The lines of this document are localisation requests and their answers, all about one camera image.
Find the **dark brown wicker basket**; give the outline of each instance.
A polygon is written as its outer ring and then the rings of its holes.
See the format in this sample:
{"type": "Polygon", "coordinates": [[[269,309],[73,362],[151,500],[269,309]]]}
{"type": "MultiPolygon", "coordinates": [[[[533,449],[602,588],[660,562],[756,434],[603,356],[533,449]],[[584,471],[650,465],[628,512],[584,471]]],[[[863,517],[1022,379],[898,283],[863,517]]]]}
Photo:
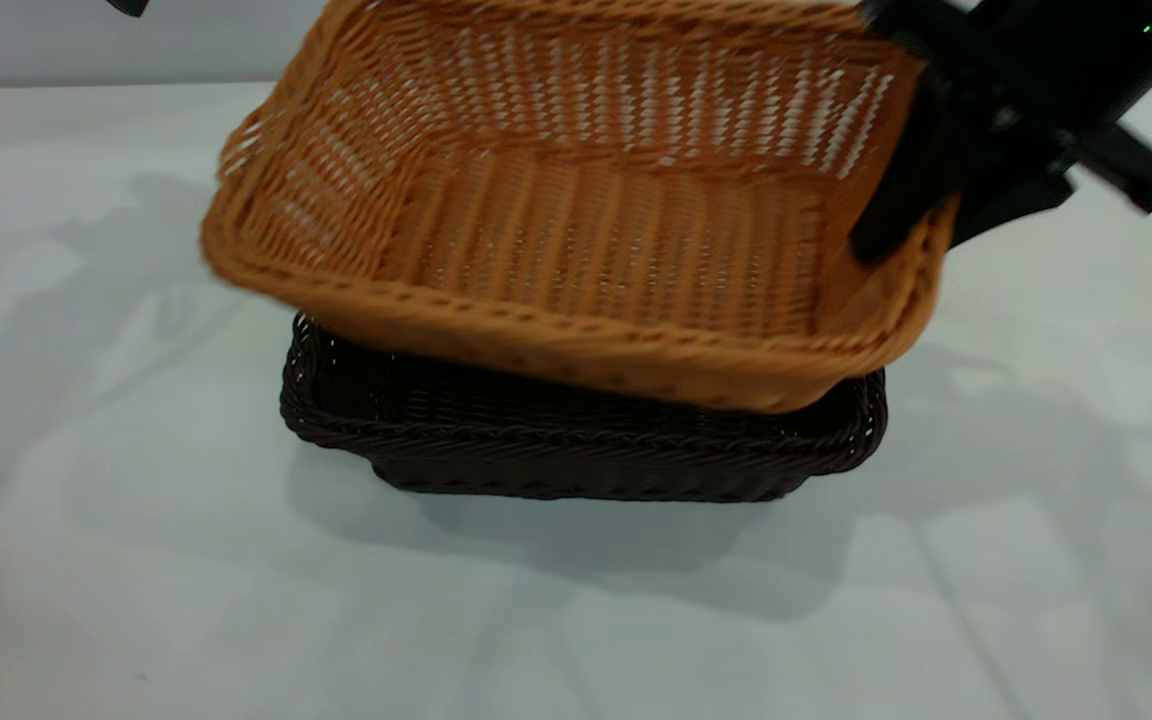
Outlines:
{"type": "Polygon", "coordinates": [[[416,492],[605,500],[776,500],[877,450],[882,372],[796,414],[723,414],[348,343],[298,316],[283,418],[416,492]]]}

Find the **rectangular basket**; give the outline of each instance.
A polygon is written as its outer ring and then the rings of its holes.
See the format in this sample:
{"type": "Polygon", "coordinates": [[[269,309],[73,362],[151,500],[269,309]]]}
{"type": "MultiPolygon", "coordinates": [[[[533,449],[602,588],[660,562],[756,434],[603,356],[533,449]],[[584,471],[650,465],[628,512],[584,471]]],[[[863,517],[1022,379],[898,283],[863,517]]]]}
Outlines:
{"type": "Polygon", "coordinates": [[[850,5],[332,0],[205,255],[371,347],[782,414],[932,313],[952,202],[847,243],[919,69],[850,5]]]}
{"type": "Polygon", "coordinates": [[[407,491],[753,502],[859,465],[887,402],[878,372],[796,414],[669,406],[367,350],[298,316],[282,414],[407,491]]]}

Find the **white tabletop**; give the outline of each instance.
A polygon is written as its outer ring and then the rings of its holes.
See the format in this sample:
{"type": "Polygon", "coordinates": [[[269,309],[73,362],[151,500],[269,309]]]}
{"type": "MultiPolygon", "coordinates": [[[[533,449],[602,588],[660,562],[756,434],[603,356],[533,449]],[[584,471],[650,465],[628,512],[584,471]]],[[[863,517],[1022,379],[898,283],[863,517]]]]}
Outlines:
{"type": "Polygon", "coordinates": [[[1152,218],[955,251],[886,445],[785,501],[403,495],[198,260],[268,90],[0,90],[0,720],[1152,720],[1152,218]]]}

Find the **basket bottom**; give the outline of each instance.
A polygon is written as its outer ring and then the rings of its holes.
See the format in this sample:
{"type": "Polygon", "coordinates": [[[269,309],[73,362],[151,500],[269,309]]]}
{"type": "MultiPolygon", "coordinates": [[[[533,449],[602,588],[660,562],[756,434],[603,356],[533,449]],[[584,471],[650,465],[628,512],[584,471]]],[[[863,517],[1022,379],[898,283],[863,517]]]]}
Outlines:
{"type": "Polygon", "coordinates": [[[768,502],[803,486],[803,473],[722,468],[657,469],[582,461],[488,462],[371,457],[376,477],[408,492],[559,500],[768,502]]]}
{"type": "Polygon", "coordinates": [[[584,323],[812,328],[824,197],[801,174],[448,146],[416,168],[404,206],[379,281],[584,323]]]}

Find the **tan wicker basket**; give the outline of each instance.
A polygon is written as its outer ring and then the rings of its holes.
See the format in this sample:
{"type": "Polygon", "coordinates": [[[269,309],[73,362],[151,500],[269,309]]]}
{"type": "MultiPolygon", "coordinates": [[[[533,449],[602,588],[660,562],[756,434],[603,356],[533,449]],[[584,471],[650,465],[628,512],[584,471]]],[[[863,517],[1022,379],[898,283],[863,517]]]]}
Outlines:
{"type": "Polygon", "coordinates": [[[782,414],[932,313],[954,202],[847,245],[919,69],[850,5],[333,0],[205,255],[384,350],[782,414]]]}

